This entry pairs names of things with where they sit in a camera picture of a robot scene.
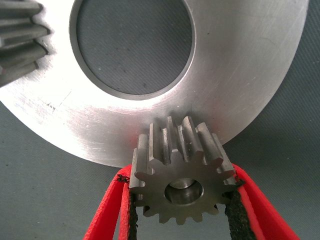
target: large round hole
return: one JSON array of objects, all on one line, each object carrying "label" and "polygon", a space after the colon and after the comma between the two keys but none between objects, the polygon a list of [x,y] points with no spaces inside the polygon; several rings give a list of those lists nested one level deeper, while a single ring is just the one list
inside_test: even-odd
[{"label": "large round hole", "polygon": [[172,181],[164,190],[164,196],[175,205],[188,205],[198,200],[203,193],[199,182],[191,178]]},{"label": "large round hole", "polygon": [[182,0],[78,1],[80,56],[100,88],[103,83],[126,94],[150,94],[171,84],[185,68],[193,37]]}]

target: steel gear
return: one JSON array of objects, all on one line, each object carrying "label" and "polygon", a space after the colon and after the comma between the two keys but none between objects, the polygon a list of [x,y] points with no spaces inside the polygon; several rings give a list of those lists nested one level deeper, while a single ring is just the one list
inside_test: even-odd
[{"label": "steel gear", "polygon": [[36,2],[0,1],[0,87],[35,70],[36,60],[46,55],[34,39],[48,30],[31,21],[40,11]]},{"label": "steel gear", "polygon": [[205,123],[194,127],[187,116],[175,126],[171,117],[161,129],[150,124],[134,149],[130,191],[146,217],[159,214],[160,223],[176,218],[202,221],[202,213],[216,215],[216,204],[230,200],[224,193],[236,188],[234,168],[217,135]]}]

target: large metal disc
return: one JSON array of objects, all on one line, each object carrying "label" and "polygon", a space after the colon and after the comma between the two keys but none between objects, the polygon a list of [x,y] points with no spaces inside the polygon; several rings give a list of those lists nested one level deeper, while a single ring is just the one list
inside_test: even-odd
[{"label": "large metal disc", "polygon": [[38,2],[44,10],[34,20],[51,31],[39,40],[49,55],[0,88],[0,101],[50,143],[116,167],[129,164],[138,135],[167,116],[206,122],[222,143],[236,136],[284,79],[308,8],[308,0],[184,0],[193,27],[184,70],[158,92],[130,95],[89,80],[76,36],[82,1]]}]

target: gray background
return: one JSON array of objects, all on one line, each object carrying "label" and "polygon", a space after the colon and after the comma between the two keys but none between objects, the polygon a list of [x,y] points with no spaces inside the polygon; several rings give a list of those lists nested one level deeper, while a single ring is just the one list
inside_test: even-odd
[{"label": "gray background", "polygon": [[[254,122],[225,144],[302,238],[320,237],[320,1],[311,0],[292,66]],[[46,142],[0,104],[0,239],[81,239],[117,168]],[[230,239],[224,214],[204,222],[138,221],[138,239]]]}]

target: spur gear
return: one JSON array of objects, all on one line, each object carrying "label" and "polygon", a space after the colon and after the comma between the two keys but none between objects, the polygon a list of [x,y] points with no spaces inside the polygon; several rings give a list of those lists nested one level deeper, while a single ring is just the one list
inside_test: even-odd
[{"label": "spur gear", "polygon": [[159,214],[159,222],[176,218],[202,221],[202,213],[216,215],[216,204],[230,200],[224,193],[236,188],[234,168],[218,137],[205,123],[194,127],[187,116],[175,126],[171,117],[166,128],[150,124],[149,136],[139,136],[133,152],[130,191],[135,205],[146,217]]},{"label": "spur gear", "polygon": [[36,2],[0,0],[0,87],[32,72],[46,55],[34,39],[48,30],[31,21],[41,11]]}]

